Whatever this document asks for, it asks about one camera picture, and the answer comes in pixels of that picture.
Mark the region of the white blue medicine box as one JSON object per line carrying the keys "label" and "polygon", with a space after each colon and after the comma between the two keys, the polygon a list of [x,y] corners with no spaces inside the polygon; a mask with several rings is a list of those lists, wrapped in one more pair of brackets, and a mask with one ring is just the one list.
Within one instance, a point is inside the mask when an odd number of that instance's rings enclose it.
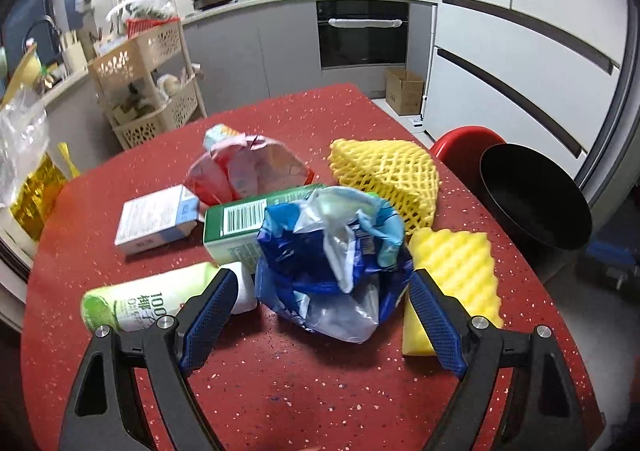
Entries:
{"label": "white blue medicine box", "polygon": [[185,239],[198,223],[200,200],[182,184],[122,205],[114,245],[126,256]]}

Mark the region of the blue plastic snack bag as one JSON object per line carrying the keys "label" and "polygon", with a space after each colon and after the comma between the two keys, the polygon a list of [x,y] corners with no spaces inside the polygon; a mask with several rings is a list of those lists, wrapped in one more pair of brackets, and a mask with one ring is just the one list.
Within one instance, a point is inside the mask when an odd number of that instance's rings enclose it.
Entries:
{"label": "blue plastic snack bag", "polygon": [[270,205],[257,233],[257,299],[310,333],[362,344],[408,286],[405,237],[388,200],[347,186]]}

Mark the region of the black trash bin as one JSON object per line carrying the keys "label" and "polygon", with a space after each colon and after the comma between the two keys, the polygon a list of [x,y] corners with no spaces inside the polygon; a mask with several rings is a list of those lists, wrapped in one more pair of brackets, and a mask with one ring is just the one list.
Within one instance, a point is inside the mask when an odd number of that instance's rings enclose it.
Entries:
{"label": "black trash bin", "polygon": [[496,144],[483,153],[480,201],[542,283],[568,265],[592,234],[591,211],[572,177],[523,145]]}

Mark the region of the yellow foam fruit net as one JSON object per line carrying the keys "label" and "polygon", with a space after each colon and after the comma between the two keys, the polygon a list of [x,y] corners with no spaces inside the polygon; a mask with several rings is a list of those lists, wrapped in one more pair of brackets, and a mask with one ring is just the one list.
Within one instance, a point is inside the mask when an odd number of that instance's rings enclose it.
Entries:
{"label": "yellow foam fruit net", "polygon": [[425,148],[406,140],[336,139],[329,162],[340,185],[387,200],[407,234],[433,226],[440,178]]}

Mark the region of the beige basket trolley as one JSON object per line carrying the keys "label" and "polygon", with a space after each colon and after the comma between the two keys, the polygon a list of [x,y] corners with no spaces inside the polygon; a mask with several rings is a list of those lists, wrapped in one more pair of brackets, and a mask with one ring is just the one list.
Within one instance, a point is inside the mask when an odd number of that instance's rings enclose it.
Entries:
{"label": "beige basket trolley", "polygon": [[94,59],[96,99],[129,150],[207,116],[182,24],[169,21]]}

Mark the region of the red chair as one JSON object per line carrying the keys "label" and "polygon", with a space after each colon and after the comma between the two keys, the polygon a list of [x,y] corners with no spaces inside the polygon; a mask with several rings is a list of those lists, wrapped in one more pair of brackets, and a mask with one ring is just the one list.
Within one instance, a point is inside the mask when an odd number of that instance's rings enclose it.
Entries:
{"label": "red chair", "polygon": [[498,133],[483,126],[462,126],[442,135],[431,147],[432,154],[470,190],[480,184],[480,159],[493,145],[505,144]]}

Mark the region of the white refrigerator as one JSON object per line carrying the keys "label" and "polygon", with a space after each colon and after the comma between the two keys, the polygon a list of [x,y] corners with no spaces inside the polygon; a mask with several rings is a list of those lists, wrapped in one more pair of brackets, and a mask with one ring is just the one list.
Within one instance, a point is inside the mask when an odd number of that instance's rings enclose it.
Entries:
{"label": "white refrigerator", "polygon": [[577,176],[626,48],[628,0],[440,0],[423,124],[483,126]]}

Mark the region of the red white snack bag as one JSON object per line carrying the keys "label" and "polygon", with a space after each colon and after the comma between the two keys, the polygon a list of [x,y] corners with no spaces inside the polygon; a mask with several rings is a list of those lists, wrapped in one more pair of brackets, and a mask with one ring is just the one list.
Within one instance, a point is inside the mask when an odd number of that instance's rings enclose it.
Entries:
{"label": "red white snack bag", "polygon": [[284,191],[314,181],[314,172],[284,143],[224,124],[206,131],[201,155],[183,185],[207,206]]}

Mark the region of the gold foil bag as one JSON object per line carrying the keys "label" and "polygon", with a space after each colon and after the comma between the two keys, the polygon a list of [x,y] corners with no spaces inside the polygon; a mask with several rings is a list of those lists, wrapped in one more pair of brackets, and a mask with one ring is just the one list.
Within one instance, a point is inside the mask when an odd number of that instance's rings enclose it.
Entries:
{"label": "gold foil bag", "polygon": [[66,177],[62,170],[46,153],[40,159],[38,167],[21,185],[17,199],[10,206],[10,211],[14,220],[32,241],[40,240],[44,225],[65,183]]}

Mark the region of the yellow wavy sponge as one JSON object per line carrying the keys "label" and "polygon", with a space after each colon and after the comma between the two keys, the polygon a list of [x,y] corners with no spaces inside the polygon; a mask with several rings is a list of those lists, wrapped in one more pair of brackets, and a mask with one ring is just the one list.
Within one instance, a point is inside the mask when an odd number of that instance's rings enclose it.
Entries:
{"label": "yellow wavy sponge", "polygon": [[442,293],[457,298],[471,315],[503,327],[495,259],[485,232],[416,230],[409,242],[416,270],[431,275]]}

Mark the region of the cardboard box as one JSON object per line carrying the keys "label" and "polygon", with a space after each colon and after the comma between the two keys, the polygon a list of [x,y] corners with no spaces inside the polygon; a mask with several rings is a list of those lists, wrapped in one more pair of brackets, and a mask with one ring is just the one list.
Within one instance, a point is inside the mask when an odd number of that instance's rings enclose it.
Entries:
{"label": "cardboard box", "polygon": [[388,68],[385,71],[385,100],[399,115],[419,115],[425,81],[404,68]]}

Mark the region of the green white drink bottle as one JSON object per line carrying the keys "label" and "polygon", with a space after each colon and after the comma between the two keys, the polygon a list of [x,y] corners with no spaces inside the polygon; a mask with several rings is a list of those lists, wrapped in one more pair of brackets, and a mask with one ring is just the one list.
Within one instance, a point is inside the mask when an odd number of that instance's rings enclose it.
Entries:
{"label": "green white drink bottle", "polygon": [[243,263],[235,261],[217,267],[205,261],[147,278],[90,289],[80,301],[82,321],[90,331],[100,325],[109,325],[119,332],[146,329],[164,315],[174,317],[188,299],[203,293],[222,269],[231,270],[238,279],[238,298],[232,315],[255,309],[254,281]]}

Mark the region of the green white carton box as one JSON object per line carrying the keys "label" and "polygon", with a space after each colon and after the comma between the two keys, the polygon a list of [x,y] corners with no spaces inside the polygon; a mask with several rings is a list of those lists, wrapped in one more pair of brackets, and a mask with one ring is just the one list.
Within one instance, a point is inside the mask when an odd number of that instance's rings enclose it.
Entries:
{"label": "green white carton box", "polygon": [[242,263],[254,275],[262,250],[257,232],[268,206],[305,200],[314,190],[323,188],[315,183],[284,191],[237,200],[209,207],[205,214],[203,245],[217,266]]}

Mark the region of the black kitchen faucet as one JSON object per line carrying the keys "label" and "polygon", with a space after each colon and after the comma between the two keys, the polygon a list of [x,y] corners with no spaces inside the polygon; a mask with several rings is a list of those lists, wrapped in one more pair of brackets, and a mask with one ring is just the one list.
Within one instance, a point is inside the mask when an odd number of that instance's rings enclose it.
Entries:
{"label": "black kitchen faucet", "polygon": [[62,62],[61,31],[49,15],[37,18],[22,40],[22,50],[27,52],[30,46],[36,47],[39,60],[45,66],[53,62]]}

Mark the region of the black built-in oven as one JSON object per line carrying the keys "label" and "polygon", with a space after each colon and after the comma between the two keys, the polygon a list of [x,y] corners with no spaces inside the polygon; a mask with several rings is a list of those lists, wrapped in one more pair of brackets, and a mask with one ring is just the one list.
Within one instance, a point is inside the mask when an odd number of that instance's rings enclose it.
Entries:
{"label": "black built-in oven", "polygon": [[408,3],[319,0],[316,10],[323,70],[406,62]]}

